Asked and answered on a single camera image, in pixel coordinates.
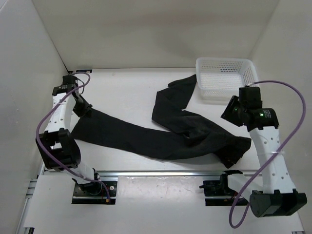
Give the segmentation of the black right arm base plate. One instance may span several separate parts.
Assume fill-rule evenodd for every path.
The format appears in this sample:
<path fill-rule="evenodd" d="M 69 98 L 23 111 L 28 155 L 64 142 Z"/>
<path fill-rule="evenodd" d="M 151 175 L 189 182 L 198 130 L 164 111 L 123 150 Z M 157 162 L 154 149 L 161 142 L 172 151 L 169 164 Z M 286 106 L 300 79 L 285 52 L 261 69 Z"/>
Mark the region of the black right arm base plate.
<path fill-rule="evenodd" d="M 206 207 L 232 206 L 237 192 L 228 187 L 227 175 L 219 179 L 204 180 L 199 189 L 203 190 Z"/>

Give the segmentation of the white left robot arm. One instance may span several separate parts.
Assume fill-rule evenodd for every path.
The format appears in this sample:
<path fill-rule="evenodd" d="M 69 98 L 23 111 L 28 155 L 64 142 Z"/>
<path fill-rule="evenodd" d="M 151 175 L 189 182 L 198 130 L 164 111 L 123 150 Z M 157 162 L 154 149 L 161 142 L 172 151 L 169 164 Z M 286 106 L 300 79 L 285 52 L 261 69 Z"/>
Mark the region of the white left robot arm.
<path fill-rule="evenodd" d="M 82 117 L 91 110 L 78 89 L 74 84 L 53 89 L 53 107 L 37 126 L 36 144 L 46 169 L 69 174 L 76 184 L 97 195 L 102 190 L 98 173 L 82 162 L 80 149 L 69 130 L 73 113 Z"/>

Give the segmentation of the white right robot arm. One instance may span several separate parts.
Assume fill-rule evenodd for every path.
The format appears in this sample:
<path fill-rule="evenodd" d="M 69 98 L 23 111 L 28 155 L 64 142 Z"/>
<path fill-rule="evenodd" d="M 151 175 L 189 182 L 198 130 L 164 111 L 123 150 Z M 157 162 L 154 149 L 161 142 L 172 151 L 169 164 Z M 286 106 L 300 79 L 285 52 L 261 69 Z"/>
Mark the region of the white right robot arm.
<path fill-rule="evenodd" d="M 239 172 L 225 172 L 219 190 L 230 195 L 234 191 L 245 198 L 256 217 L 291 216 L 307 203 L 290 178 L 280 147 L 279 122 L 272 108 L 263 108 L 260 98 L 244 101 L 232 96 L 221 116 L 236 126 L 246 126 L 258 156 L 262 185 L 247 184 Z"/>

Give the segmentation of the black trousers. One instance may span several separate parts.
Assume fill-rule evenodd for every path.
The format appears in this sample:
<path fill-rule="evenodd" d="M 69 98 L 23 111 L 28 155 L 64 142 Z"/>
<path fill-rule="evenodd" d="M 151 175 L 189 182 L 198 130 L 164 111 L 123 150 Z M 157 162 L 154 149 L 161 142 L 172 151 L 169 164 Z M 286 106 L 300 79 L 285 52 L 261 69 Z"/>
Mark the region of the black trousers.
<path fill-rule="evenodd" d="M 186 110 L 196 86 L 196 75 L 175 80 L 156 94 L 154 130 L 125 122 L 93 109 L 72 130 L 74 139 L 160 160 L 216 155 L 230 168 L 250 149 L 252 140 L 235 136 L 211 120 Z"/>

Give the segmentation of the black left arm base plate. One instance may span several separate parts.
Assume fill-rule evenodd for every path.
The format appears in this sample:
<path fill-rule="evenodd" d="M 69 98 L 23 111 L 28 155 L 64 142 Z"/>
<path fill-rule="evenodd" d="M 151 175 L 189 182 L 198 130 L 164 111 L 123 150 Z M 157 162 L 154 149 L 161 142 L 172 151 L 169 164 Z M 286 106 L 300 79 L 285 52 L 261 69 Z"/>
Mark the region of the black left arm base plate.
<path fill-rule="evenodd" d="M 101 184 L 75 184 L 72 204 L 115 205 L 117 196 L 117 181 L 108 180 L 104 181 L 104 184 L 108 189 L 110 199 L 107 199 L 107 191 Z"/>

